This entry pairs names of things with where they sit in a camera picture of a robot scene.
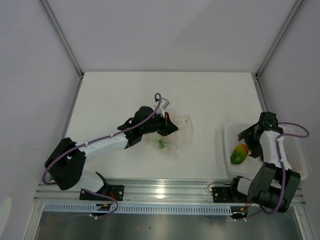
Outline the clear zip top bag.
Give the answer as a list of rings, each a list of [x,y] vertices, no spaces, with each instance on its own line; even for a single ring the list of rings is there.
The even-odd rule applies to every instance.
[[[189,114],[179,114],[174,109],[168,111],[170,120],[178,127],[178,131],[168,136],[151,133],[144,137],[144,141],[162,156],[169,159],[177,159],[179,154],[189,147],[193,140],[194,128]],[[165,149],[159,149],[158,140],[170,142]]]

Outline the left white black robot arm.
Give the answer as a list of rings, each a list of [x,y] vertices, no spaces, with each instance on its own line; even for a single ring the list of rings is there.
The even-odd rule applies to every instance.
[[[116,132],[93,140],[76,142],[62,139],[44,164],[43,177],[50,175],[60,190],[79,188],[92,194],[97,200],[108,196],[110,185],[99,172],[84,169],[92,160],[112,151],[125,150],[138,144],[144,135],[157,133],[167,137],[178,131],[169,113],[156,113],[149,106],[142,106]]]

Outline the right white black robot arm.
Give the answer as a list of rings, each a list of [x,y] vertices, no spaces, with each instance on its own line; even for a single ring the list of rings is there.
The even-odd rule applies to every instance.
[[[275,113],[262,112],[257,123],[237,135],[242,144],[235,146],[228,160],[232,165],[242,165],[247,158],[262,160],[253,179],[237,176],[231,182],[228,196],[234,202],[246,197],[258,204],[268,215],[285,213],[298,189],[301,175],[292,170],[284,148],[287,134],[279,126]]]

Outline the green leafy vegetable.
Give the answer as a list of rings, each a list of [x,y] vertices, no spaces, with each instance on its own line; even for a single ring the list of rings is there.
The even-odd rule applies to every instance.
[[[163,139],[158,139],[157,142],[158,142],[158,147],[161,150],[164,150],[166,147],[170,145],[169,141],[164,141]]]

